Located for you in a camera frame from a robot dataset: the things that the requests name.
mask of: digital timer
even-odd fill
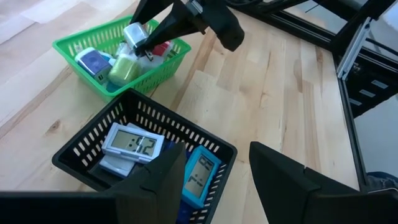
[[[205,198],[221,161],[203,146],[193,150],[185,165],[182,200],[195,209],[205,206]]]
[[[164,136],[113,123],[102,145],[105,154],[146,164],[162,149]]]

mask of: blue digital timer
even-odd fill
[[[182,200],[195,209],[205,206],[205,198],[221,161],[203,146],[193,150],[185,165]]]

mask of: white label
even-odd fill
[[[372,84],[373,84],[373,85],[377,85],[378,87],[380,87],[380,88],[382,88],[382,89],[385,89],[385,88],[388,87],[388,85],[386,85],[386,84],[384,84],[384,83],[382,83],[382,82],[380,82],[380,81],[377,81],[377,80],[373,80],[373,81],[372,81]]]
[[[361,90],[361,91],[359,91],[359,92],[362,93],[362,94],[364,94],[364,95],[366,95],[366,96],[368,96],[368,97],[374,97],[374,96],[376,96],[376,94],[371,93],[371,92],[366,91],[366,90]]]
[[[359,101],[357,101],[357,100],[353,100],[353,99],[349,99],[349,102],[350,103],[352,103],[352,104],[354,104],[354,105],[356,105],[356,106],[361,106],[362,105],[362,103],[361,102],[359,102]]]

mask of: green plastic item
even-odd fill
[[[55,50],[67,60],[75,73],[106,101],[112,100],[112,98],[128,88],[133,88],[141,93],[147,93],[160,83],[166,81],[166,79],[172,77],[177,71],[178,66],[180,66],[185,54],[191,50],[191,47],[183,40],[173,40],[173,49],[162,65],[141,75],[117,91],[109,92],[106,90],[106,87],[95,81],[94,78],[75,62],[76,50],[94,47],[96,50],[114,55],[120,41],[124,40],[123,29],[129,25],[131,17],[132,15],[126,16],[81,31],[77,34],[56,40],[53,43]],[[148,33],[151,33],[158,25],[159,23],[155,20],[149,21],[146,25]]]

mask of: wooden table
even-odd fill
[[[131,0],[0,2],[0,190],[90,190],[50,159],[105,102],[51,43],[136,7]],[[186,36],[192,51],[149,93],[238,148],[213,223],[266,222],[249,168],[251,141],[358,189],[331,53],[235,13],[246,32],[237,51],[222,48],[211,30]]]

